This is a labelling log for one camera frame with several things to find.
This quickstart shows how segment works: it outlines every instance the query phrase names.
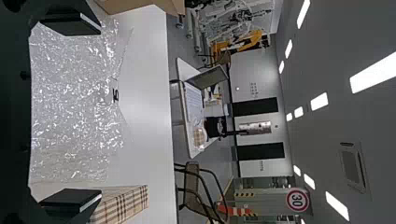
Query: box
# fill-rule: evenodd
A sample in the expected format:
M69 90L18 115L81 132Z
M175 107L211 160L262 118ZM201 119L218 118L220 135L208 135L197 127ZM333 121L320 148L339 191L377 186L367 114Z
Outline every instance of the box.
M149 207L148 186L93 188L102 191L102 201L89 224L121 224Z
M168 14L185 15L184 0L95 0L109 15L118 14L139 7L156 5Z

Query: laptop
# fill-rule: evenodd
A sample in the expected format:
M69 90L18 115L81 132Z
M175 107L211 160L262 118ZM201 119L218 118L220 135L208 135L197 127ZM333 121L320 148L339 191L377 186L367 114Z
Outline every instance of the laptop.
M185 82L187 116L189 122L199 123L204 118L202 91L228 79L221 65L217 65Z
M204 90L228 79L221 65L217 65L203 73L188 79L186 82L199 90Z

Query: speed limit sign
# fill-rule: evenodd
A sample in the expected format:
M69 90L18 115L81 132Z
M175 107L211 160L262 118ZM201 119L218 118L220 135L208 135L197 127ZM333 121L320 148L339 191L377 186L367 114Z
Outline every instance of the speed limit sign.
M293 212L302 213L308 209L309 198L305 192L300 189L293 189L286 196L286 204Z

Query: computer monitor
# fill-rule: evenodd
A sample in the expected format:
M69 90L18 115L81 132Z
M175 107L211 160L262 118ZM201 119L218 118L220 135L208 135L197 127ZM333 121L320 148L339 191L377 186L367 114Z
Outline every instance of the computer monitor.
M228 79L221 65L217 65L195 77L187 80L192 86L203 90Z

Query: white wall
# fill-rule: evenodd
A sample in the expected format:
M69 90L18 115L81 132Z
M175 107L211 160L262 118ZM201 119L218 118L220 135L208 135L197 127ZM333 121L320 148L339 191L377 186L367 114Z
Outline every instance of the white wall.
M237 53L232 57L230 77L233 101L243 102L276 97L279 107L279 112L277 113L235 118L237 130L239 130L239 124L258 121L271 121L272 129L272 133L268 134L238 135L236 137L238 146L283 142L285 148L285 159L241 161L242 176L292 175L289 136L276 58L274 43L269 49L256 49ZM250 93L250 83L253 82L256 83L259 92L257 98L252 98ZM261 162L263 162L265 169L264 171L257 171Z

